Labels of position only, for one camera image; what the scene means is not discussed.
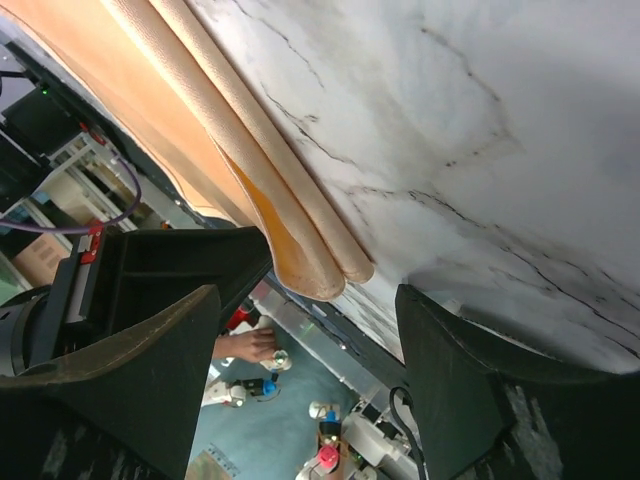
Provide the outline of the person hand in background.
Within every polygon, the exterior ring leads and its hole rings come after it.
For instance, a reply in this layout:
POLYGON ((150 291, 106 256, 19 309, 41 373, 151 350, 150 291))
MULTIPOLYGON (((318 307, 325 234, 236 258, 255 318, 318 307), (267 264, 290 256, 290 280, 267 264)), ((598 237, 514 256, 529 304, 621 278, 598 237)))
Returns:
POLYGON ((214 344, 212 358, 238 358, 250 363, 259 363, 271 359, 277 348, 273 329, 254 329, 241 334, 219 336, 214 344))

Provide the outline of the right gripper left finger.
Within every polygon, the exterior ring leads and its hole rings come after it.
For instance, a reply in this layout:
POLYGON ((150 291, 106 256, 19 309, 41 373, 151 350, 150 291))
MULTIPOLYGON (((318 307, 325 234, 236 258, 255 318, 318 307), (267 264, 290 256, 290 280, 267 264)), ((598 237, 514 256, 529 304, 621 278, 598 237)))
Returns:
POLYGON ((1 379, 4 479, 182 479, 217 336, 203 286, 157 315, 1 379))

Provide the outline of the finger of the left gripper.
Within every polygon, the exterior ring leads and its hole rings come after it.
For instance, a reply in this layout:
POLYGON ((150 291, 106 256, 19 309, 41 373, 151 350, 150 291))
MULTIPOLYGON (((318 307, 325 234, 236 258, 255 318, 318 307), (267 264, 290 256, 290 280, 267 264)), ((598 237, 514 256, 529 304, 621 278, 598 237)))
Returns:
POLYGON ((264 235, 231 229, 97 230, 59 265, 65 307, 59 351, 72 353, 160 313, 196 289, 216 287, 222 332, 272 267, 264 235))

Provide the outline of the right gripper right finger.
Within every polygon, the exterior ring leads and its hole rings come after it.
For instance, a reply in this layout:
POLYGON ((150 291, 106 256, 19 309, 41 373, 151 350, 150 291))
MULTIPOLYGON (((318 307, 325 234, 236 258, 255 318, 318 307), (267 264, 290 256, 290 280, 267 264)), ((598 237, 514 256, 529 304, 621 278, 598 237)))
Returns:
POLYGON ((402 284, 395 310, 432 479, 635 479, 639 377, 534 353, 402 284))

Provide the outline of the orange cloth napkin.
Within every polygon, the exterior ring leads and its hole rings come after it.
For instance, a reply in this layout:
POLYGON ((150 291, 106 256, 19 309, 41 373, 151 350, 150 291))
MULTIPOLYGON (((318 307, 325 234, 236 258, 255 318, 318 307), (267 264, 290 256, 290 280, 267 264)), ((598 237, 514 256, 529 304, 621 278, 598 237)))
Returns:
POLYGON ((317 300, 371 260, 183 1, 5 1, 2 13, 94 95, 187 203, 255 226, 277 277, 317 300))

